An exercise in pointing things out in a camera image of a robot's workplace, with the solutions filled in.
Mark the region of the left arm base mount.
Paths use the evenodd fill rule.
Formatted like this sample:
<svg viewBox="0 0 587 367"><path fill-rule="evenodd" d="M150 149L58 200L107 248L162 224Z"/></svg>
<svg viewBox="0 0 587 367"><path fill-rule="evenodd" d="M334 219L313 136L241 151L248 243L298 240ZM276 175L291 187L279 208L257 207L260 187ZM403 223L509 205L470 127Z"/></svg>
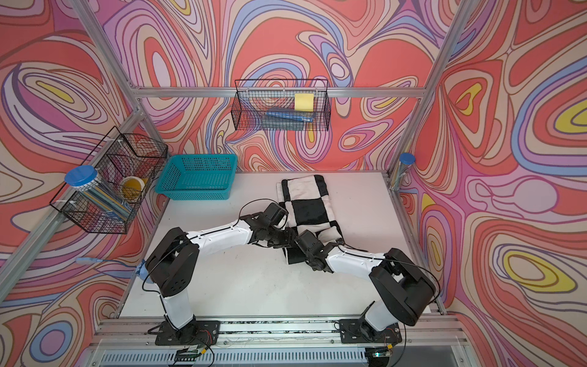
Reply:
<svg viewBox="0 0 587 367"><path fill-rule="evenodd" d="M180 330L164 321L148 330L148 335L156 337L158 346L213 346L219 338L220 326L219 321L199 321L194 317Z"/></svg>

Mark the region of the black white checkered pillowcase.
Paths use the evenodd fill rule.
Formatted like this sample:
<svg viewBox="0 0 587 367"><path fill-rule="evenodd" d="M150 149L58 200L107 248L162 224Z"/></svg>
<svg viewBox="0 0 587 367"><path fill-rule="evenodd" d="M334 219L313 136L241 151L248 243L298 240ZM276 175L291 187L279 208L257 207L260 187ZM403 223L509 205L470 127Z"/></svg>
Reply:
<svg viewBox="0 0 587 367"><path fill-rule="evenodd" d="M324 176L284 179L277 184L277 194L288 212L287 228L298 235L308 230L324 245L343 239Z"/></svg>

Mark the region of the blue marker pen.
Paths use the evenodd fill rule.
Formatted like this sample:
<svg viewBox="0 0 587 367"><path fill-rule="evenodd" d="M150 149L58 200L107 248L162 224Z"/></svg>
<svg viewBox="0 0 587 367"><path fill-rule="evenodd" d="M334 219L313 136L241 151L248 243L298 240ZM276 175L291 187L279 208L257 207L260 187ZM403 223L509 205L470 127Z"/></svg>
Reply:
<svg viewBox="0 0 587 367"><path fill-rule="evenodd" d="M265 116L271 119L284 119L302 123L312 123L314 120L313 113L297 111L271 110L265 113Z"/></svg>

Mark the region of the yellow sticky note pad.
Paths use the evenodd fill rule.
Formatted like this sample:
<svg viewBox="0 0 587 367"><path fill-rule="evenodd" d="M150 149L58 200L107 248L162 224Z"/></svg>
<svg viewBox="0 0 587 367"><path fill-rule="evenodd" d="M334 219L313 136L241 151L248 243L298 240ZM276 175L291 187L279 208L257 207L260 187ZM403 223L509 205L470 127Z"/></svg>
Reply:
<svg viewBox="0 0 587 367"><path fill-rule="evenodd" d="M295 93L294 110L297 112L311 113L314 110L313 93Z"/></svg>

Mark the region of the blue lidded jar of straws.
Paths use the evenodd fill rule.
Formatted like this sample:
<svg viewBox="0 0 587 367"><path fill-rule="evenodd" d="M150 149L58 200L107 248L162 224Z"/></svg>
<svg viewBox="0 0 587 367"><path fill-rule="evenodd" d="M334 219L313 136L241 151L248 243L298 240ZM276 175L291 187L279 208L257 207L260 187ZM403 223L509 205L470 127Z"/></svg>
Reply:
<svg viewBox="0 0 587 367"><path fill-rule="evenodd" d="M80 165L66 173L64 181L97 206L108 218L125 222L131 207L91 165Z"/></svg>

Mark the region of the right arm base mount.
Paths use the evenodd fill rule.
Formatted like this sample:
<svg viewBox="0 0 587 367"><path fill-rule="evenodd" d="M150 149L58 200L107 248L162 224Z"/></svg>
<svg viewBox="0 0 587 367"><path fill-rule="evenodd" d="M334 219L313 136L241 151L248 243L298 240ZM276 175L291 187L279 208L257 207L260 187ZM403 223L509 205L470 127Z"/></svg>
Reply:
<svg viewBox="0 0 587 367"><path fill-rule="evenodd" d="M373 301L358 318L334 321L341 343L383 343L395 346L403 341L397 319L381 301Z"/></svg>

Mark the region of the yellow tape roll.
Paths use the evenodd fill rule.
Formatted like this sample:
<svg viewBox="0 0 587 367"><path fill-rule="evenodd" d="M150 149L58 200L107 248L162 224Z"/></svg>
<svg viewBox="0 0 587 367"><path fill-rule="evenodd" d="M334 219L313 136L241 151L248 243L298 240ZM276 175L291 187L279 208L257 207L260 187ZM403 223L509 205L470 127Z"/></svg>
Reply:
<svg viewBox="0 0 587 367"><path fill-rule="evenodd" d="M129 203L137 202L145 189L145 180L140 177L129 176L124 178L119 186L120 195Z"/></svg>

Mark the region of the clear tube of pencils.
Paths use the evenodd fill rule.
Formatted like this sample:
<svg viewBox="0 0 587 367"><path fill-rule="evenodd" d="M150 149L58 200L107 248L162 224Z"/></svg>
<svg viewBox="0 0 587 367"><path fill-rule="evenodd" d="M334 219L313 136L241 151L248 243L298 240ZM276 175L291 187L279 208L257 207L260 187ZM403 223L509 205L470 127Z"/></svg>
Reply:
<svg viewBox="0 0 587 367"><path fill-rule="evenodd" d="M404 152L400 154L397 172L394 176L393 185L391 185L393 191L399 191L402 177L405 176L406 172L411 168L415 161L416 158L411 153Z"/></svg>

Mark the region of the aluminium front rail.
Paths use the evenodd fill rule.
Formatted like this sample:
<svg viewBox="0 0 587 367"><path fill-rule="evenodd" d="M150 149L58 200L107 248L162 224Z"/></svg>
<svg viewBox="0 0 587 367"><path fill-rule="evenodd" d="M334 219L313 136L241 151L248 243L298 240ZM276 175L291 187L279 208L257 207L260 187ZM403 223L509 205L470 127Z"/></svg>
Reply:
<svg viewBox="0 0 587 367"><path fill-rule="evenodd" d="M82 366L477 366L455 317L425 315L414 327L388 327L375 341L348 316L213 317L194 344L174 346L158 318L100 324Z"/></svg>

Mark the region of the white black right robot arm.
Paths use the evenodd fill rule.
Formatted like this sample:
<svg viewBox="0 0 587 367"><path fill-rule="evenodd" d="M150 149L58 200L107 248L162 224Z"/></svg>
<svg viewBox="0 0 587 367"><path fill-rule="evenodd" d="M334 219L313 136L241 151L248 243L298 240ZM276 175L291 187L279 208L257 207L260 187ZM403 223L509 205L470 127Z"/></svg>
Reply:
<svg viewBox="0 0 587 367"><path fill-rule="evenodd" d="M351 249L336 240L322 243L306 230L295 239L306 263L315 271L342 273L371 281L379 300L359 318L364 336L378 335L393 324L413 327L436 296L437 288L400 249L370 253Z"/></svg>

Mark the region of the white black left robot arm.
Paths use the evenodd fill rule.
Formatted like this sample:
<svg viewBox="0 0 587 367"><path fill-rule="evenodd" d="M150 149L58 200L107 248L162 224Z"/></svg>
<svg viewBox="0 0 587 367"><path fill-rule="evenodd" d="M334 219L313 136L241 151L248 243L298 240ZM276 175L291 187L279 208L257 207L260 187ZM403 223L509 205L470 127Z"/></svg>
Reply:
<svg viewBox="0 0 587 367"><path fill-rule="evenodd" d="M284 248L293 243L294 231L287 228L289 212L272 200L261 212L240 215L223 226L201 231L170 229L145 261L147 279L155 284L172 330L182 331L194 323L188 291L199 258L240 246L266 243Z"/></svg>

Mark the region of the teal plastic basket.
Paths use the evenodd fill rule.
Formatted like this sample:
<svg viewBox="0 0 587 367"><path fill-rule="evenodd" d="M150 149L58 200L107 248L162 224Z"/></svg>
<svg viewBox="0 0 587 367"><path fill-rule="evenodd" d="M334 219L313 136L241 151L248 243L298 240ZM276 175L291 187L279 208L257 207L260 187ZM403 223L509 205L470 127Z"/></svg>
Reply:
<svg viewBox="0 0 587 367"><path fill-rule="evenodd" d="M228 200L235 154L178 154L166 163L155 191L171 200Z"/></svg>

